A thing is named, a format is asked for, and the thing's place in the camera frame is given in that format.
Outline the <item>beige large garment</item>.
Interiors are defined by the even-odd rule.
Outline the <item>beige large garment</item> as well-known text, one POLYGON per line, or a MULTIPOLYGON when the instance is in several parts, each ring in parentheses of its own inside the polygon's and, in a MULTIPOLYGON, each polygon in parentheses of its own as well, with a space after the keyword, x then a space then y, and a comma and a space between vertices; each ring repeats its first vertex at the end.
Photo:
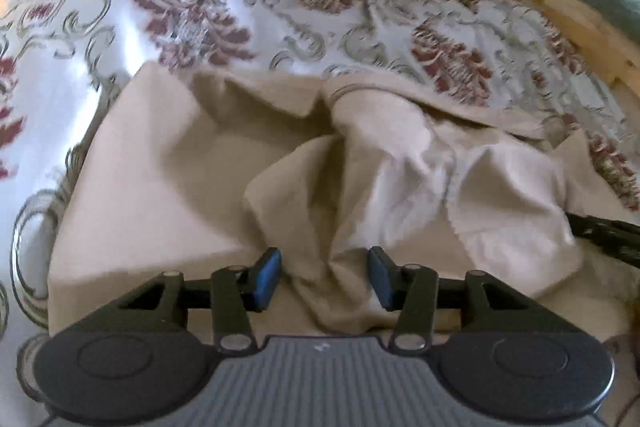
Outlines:
POLYGON ((145 64, 96 132, 58 231, 49 329, 160 272, 205 279, 268 247, 285 281, 262 333, 388 329, 366 252, 442 277, 480 269, 601 340, 628 333, 639 275, 570 233, 628 219, 584 132, 465 106, 382 72, 332 79, 145 64))

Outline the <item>floral white bed cover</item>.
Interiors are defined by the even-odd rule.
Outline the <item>floral white bed cover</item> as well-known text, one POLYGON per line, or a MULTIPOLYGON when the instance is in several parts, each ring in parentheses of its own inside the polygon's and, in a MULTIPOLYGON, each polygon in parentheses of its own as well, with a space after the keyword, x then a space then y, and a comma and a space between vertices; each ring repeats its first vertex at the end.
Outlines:
POLYGON ((58 231, 96 132, 145 64, 332 79, 382 72, 465 106, 519 109, 639 217, 639 138, 613 93, 520 0, 12 0, 1 20, 1 421, 44 415, 32 358, 49 329, 58 231))

